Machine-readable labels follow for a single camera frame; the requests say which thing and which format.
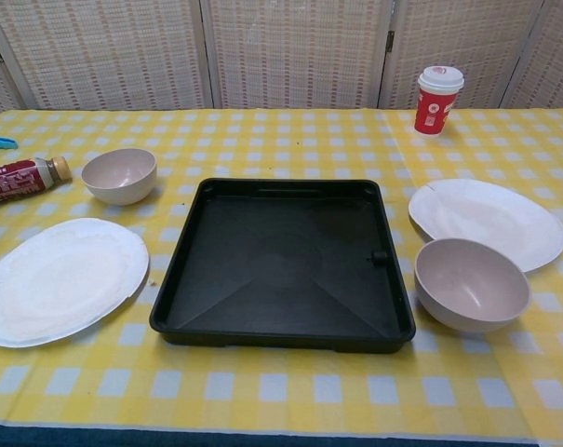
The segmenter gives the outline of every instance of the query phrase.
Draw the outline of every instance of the paper cup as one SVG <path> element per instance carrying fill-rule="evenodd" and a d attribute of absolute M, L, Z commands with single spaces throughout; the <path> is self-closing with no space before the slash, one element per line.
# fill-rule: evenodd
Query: paper cup
<path fill-rule="evenodd" d="M 414 128 L 424 135 L 440 134 L 463 83 L 463 73 L 454 67 L 425 68 L 418 78 L 420 97 Z"/>

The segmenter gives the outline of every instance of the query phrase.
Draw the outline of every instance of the white paper plate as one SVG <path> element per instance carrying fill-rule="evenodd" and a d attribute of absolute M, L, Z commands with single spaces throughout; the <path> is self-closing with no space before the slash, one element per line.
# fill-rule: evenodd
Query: white paper plate
<path fill-rule="evenodd" d="M 563 223 L 537 203 L 496 184 L 439 180 L 418 190 L 409 215 L 431 238 L 459 237 L 492 247 L 529 272 L 563 251 Z"/>
<path fill-rule="evenodd" d="M 90 326 L 142 284 L 142 239 L 100 219 L 59 223 L 0 261 L 0 346 L 48 343 Z"/>

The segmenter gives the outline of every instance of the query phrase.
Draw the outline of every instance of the tablecloth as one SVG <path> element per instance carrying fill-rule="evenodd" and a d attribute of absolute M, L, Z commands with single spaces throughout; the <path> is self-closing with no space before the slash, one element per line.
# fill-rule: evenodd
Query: tablecloth
<path fill-rule="evenodd" d="M 436 323 L 415 301 L 422 239 L 408 201 L 440 178 L 515 189 L 563 221 L 563 109 L 456 110 L 439 138 L 413 111 L 9 111 L 18 140 L 0 164 L 63 155 L 74 181 L 0 204 L 0 258 L 67 219 L 122 224 L 151 253 L 147 285 L 89 330 L 31 349 L 0 348 L 0 423 L 300 433 L 403 433 L 563 442 L 563 254 L 529 275 L 529 311 L 483 335 Z M 142 147 L 158 186 L 107 206 L 80 180 L 94 156 Z M 198 183 L 207 177 L 371 179 L 382 189 L 418 325 L 393 355 L 165 343 L 148 316 Z"/>

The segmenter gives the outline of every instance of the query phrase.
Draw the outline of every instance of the bowl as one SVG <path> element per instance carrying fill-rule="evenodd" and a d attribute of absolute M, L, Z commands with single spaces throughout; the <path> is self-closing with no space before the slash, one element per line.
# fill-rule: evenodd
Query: bowl
<path fill-rule="evenodd" d="M 89 161 L 83 182 L 100 201 L 129 205 L 149 195 L 157 181 L 157 160 L 144 149 L 117 149 Z"/>
<path fill-rule="evenodd" d="M 426 244 L 415 260 L 415 283 L 430 315 L 458 331 L 495 331 L 529 306 L 523 272 L 503 254 L 472 240 Z"/>

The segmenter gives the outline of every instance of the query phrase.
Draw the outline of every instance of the black plastic tray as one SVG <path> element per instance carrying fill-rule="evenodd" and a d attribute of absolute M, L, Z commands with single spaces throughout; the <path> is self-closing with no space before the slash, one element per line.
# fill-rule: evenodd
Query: black plastic tray
<path fill-rule="evenodd" d="M 175 344 L 397 351 L 415 324 L 378 185 L 203 181 L 150 321 Z"/>

